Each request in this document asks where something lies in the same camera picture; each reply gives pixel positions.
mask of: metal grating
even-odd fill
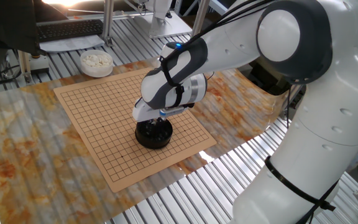
[[[287,129],[278,118],[260,136],[233,149],[194,173],[169,185],[106,224],[122,223],[228,223],[234,199],[255,178],[281,143]],[[358,223],[358,183],[345,173],[339,181],[334,212],[324,211],[312,223]]]
[[[167,42],[186,42],[190,38],[189,35],[179,35],[150,39],[131,17],[113,20],[112,29],[114,46],[94,49],[109,53],[113,57],[114,65],[158,56]],[[50,71],[33,75],[34,82],[48,82],[80,74],[80,55],[84,51],[48,54]],[[10,50],[9,58],[9,66],[18,65],[15,52]],[[25,81],[18,78],[14,82],[0,84],[0,91],[23,86]],[[278,118],[266,132],[214,161],[206,154],[203,155],[206,160],[211,159],[212,162],[112,218],[106,224],[227,223],[232,218],[234,199],[255,178],[264,165],[264,159],[274,153],[286,131],[286,122]],[[312,223],[358,223],[358,202],[352,194],[358,190],[358,183],[345,173],[339,186],[339,193],[334,199],[337,209],[334,212],[320,213]]]

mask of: table surface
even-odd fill
[[[155,58],[114,67],[151,67]],[[216,72],[190,111],[218,142],[112,193],[53,89],[77,75],[0,92],[0,219],[3,223],[102,223],[262,133],[285,95],[272,96],[238,70]]]

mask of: black cable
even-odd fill
[[[288,91],[288,98],[287,98],[287,129],[290,127],[290,97],[291,97],[291,87],[290,86],[290,89]]]
[[[165,59],[170,59],[172,57],[175,57],[177,54],[181,53],[181,52],[184,52],[188,46],[190,44],[192,44],[194,41],[196,41],[197,39],[199,39],[201,36],[205,35],[206,33],[208,33],[209,31],[215,29],[215,28],[218,28],[220,26],[223,26],[225,24],[227,24],[228,22],[232,22],[231,20],[233,19],[236,19],[237,16],[241,16],[243,15],[244,13],[250,11],[250,10],[253,10],[257,7],[260,7],[264,4],[267,4],[269,2],[272,2],[272,1],[275,1],[275,0],[264,0],[264,1],[261,1],[261,2],[258,2],[250,7],[247,7],[243,10],[241,10],[240,12],[237,12],[235,13],[234,15],[231,15],[233,12],[235,12],[236,10],[248,5],[248,4],[251,4],[253,2],[256,2],[258,0],[249,0],[249,1],[246,1],[246,2],[243,2],[241,4],[239,4],[238,6],[234,7],[233,9],[227,11],[225,14],[223,14],[216,22],[212,23],[211,25],[209,25],[207,28],[205,28],[204,30],[202,30],[199,34],[195,35],[194,37],[192,37],[188,42],[185,42],[180,48],[178,49],[175,49],[170,55],[168,55]]]
[[[3,83],[7,83],[7,82],[11,82],[13,80],[15,80],[17,77],[19,77],[21,75],[21,71],[19,71],[15,76],[13,76],[12,78],[8,78],[8,79],[5,79],[5,80],[0,80],[0,84],[3,84]]]
[[[15,65],[15,66],[6,68],[5,70],[0,71],[0,74],[1,74],[1,73],[4,73],[4,72],[7,72],[7,71],[9,71],[9,70],[12,70],[13,68],[17,68],[17,67],[19,67],[19,66],[20,66],[20,65]]]
[[[309,221],[309,224],[311,224],[311,221],[313,220],[313,216],[314,216],[314,212],[311,214],[310,216],[310,221]]]
[[[261,10],[264,10],[264,9],[266,9],[266,8],[267,8],[267,6],[262,7],[262,8],[260,8],[260,9],[256,10],[256,11],[254,11],[254,12],[250,12],[250,13],[248,13],[248,14],[246,14],[246,15],[243,15],[243,16],[238,17],[238,18],[235,18],[235,19],[233,19],[233,20],[231,20],[231,21],[225,22],[225,24],[223,24],[223,25],[226,25],[226,24],[228,24],[228,23],[230,23],[230,22],[234,22],[234,21],[236,21],[236,20],[242,19],[242,18],[244,18],[245,16],[252,15],[252,14],[254,14],[254,13],[256,13],[256,12],[259,12],[259,11],[261,11]]]
[[[212,73],[212,75],[209,77],[209,78],[207,78],[206,80],[208,81],[210,78],[212,78],[212,76],[214,76],[215,75],[215,72],[213,72]]]

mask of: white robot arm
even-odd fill
[[[164,47],[134,118],[181,113],[204,97],[202,73],[263,57],[307,91],[280,147],[236,198],[231,223],[306,223],[332,208],[333,186],[358,152],[358,0],[239,1],[224,16]]]

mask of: white bowl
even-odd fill
[[[111,60],[111,65],[108,67],[90,67],[89,65],[85,64],[82,59],[85,58],[88,55],[105,55]],[[86,52],[81,54],[80,57],[81,60],[81,69],[82,72],[95,78],[101,78],[106,77],[111,74],[112,72],[112,57],[107,54],[106,52],[103,52],[101,50],[87,50]]]

